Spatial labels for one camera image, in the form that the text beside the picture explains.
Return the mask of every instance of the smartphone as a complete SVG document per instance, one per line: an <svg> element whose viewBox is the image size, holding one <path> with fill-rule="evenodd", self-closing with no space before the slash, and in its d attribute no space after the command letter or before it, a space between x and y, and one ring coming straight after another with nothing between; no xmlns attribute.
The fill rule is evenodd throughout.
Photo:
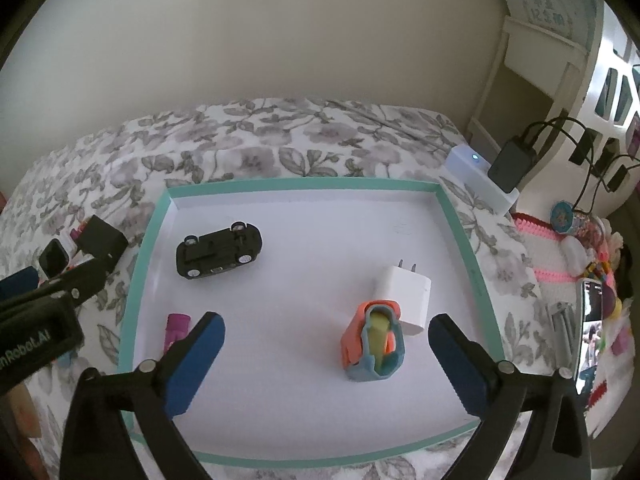
<svg viewBox="0 0 640 480"><path fill-rule="evenodd" d="M575 387L580 394L586 381L593 381L602 338L602 282L581 278L577 282L580 322L577 323L578 355L575 360Z"/></svg>

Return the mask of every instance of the bed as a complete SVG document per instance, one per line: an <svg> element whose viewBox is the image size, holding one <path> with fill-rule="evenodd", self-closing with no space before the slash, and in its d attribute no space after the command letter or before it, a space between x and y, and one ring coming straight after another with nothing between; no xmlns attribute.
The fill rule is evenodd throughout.
<svg viewBox="0 0 640 480"><path fill-rule="evenodd" d="M97 214L121 229L129 250L107 287L78 317L84 346L27 383L43 437L36 442L57 477L62 428L80 373L114 373L127 290L140 243L166 187L244 178L375 176L437 180L450 195L494 305L505 355L522 371L554 368L544 304L522 238L444 168L464 142L453 123L416 108L319 98L243 100L128 121L52 152L24 175L0 215L0 277L36 263L61 230ZM505 474L525 428L523 416L497 470ZM440 478L468 434L407 455L345 468L267 472L207 465L214 478ZM135 444L149 478L160 478Z"/></svg>

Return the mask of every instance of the pink cap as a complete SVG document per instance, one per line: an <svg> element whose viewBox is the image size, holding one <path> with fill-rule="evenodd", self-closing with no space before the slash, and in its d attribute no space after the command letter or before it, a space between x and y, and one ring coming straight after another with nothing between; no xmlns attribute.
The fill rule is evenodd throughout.
<svg viewBox="0 0 640 480"><path fill-rule="evenodd" d="M186 314L169 314L166 318L166 330L164 331L164 352L180 339L187 337L191 317Z"/></svg>
<svg viewBox="0 0 640 480"><path fill-rule="evenodd" d="M176 332L188 332L191 317L186 314L169 314L166 318L166 329Z"/></svg>

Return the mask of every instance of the white power adapter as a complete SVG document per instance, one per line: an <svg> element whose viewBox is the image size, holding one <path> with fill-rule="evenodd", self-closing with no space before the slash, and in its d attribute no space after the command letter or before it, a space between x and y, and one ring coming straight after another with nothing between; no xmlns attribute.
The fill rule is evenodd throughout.
<svg viewBox="0 0 640 480"><path fill-rule="evenodd" d="M402 268L402 260L397 267L387 267L378 281L374 298L391 300L400 305L400 325L405 335L417 335L427 323L427 309L431 293L431 280L411 270Z"/></svg>
<svg viewBox="0 0 640 480"><path fill-rule="evenodd" d="M506 215L520 195L516 188L510 193L501 190L487 175L491 165L468 144L454 146L447 155L444 166L477 193L498 216Z"/></svg>

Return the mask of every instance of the beige wall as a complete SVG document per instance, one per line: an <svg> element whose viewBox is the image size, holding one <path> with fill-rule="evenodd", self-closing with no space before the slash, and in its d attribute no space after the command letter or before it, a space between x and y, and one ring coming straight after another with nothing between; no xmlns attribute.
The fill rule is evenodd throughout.
<svg viewBox="0 0 640 480"><path fill-rule="evenodd" d="M225 98L315 94L466 125L504 0L47 0L0 71L0 189L110 124Z"/></svg>
<svg viewBox="0 0 640 480"><path fill-rule="evenodd" d="M480 122L500 147L535 122L544 121L553 99L502 65L484 105Z"/></svg>

